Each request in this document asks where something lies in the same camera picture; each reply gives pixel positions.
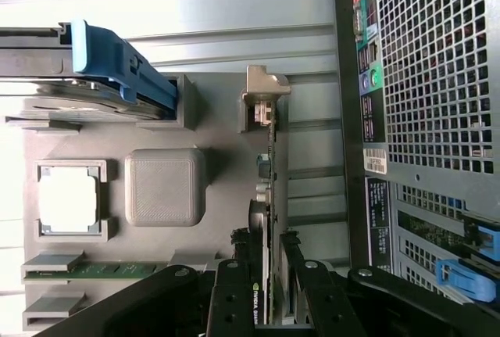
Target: ventilation grille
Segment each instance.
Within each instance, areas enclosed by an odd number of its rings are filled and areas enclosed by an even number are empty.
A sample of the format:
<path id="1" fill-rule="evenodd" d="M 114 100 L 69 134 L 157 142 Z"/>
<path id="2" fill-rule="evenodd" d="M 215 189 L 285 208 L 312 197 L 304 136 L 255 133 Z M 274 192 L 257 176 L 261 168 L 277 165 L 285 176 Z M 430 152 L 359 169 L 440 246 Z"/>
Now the ventilation grille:
<path id="1" fill-rule="evenodd" d="M 410 267 L 406 267 L 406 279 L 410 281 L 412 284 L 421 286 L 429 290 L 430 292 L 435 292 L 440 296 L 450 299 L 450 297 L 444 294 L 436 285 L 434 285 L 433 283 L 429 282 L 428 280 L 420 276 Z"/>
<path id="2" fill-rule="evenodd" d="M 484 0 L 378 0 L 389 160 L 492 174 Z"/>
<path id="3" fill-rule="evenodd" d="M 434 254 L 417 246 L 415 243 L 411 243 L 408 239 L 405 239 L 404 254 L 427 269 L 430 273 L 435 274 L 436 260 L 438 258 Z"/>
<path id="4" fill-rule="evenodd" d="M 463 220 L 466 202 L 449 198 L 435 192 L 427 192 L 419 188 L 399 186 L 398 199 L 402 202 L 418 206 L 423 210 L 438 213 L 456 220 Z"/>

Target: circuit board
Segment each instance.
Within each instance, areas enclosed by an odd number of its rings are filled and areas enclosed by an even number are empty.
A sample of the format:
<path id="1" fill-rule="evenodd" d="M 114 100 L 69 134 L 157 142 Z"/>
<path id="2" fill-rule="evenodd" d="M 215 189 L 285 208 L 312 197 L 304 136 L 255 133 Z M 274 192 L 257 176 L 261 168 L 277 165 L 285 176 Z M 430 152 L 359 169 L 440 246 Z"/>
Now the circuit board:
<path id="1" fill-rule="evenodd" d="M 398 211 L 398 225 L 411 233 L 418 235 L 426 241 L 435 244 L 442 249 L 454 253 L 457 256 L 463 255 L 463 237 L 451 231 L 439 228 L 430 222 Z"/>
<path id="2" fill-rule="evenodd" d="M 82 262 L 70 271 L 27 272 L 24 280 L 141 279 L 165 268 L 165 262 Z"/>

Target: metal bracket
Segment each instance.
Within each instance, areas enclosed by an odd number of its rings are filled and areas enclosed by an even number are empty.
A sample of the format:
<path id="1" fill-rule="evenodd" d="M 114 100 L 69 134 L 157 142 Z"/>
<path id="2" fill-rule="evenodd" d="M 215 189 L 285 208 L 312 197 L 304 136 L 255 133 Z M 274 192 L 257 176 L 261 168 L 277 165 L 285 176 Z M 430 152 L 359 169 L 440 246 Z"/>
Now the metal bracket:
<path id="1" fill-rule="evenodd" d="M 276 101 L 290 95 L 288 79 L 280 74 L 268 74 L 266 66 L 247 66 L 247 91 L 243 99 L 249 106 L 261 101 Z"/>

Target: blue plastic latch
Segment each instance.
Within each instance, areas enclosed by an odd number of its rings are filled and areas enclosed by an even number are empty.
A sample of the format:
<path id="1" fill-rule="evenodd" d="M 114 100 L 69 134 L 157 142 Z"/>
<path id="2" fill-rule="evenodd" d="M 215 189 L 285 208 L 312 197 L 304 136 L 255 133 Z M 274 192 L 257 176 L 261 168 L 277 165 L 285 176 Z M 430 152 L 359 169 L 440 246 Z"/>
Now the blue plastic latch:
<path id="1" fill-rule="evenodd" d="M 140 94 L 177 110 L 177 88 L 113 31 L 89 26 L 85 20 L 74 20 L 71 40 L 74 73 L 115 81 L 127 102 L 136 103 Z"/>
<path id="2" fill-rule="evenodd" d="M 483 245 L 479 252 L 490 259 L 500 261 L 500 231 L 493 231 L 483 226 L 479 226 L 478 230 L 483 236 Z"/>
<path id="3" fill-rule="evenodd" d="M 464 296 L 482 302 L 491 302 L 497 296 L 497 287 L 492 280 L 470 270 L 457 260 L 438 260 L 436 280 L 438 285 L 450 285 Z"/>

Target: barcode label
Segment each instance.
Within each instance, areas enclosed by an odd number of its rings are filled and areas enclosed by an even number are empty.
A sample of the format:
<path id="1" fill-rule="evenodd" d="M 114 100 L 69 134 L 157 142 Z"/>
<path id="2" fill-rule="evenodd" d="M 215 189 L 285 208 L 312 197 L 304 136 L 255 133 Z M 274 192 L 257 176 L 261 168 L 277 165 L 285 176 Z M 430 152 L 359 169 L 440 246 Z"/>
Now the barcode label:
<path id="1" fill-rule="evenodd" d="M 365 170 L 378 174 L 388 173 L 388 161 L 383 149 L 364 149 Z"/>

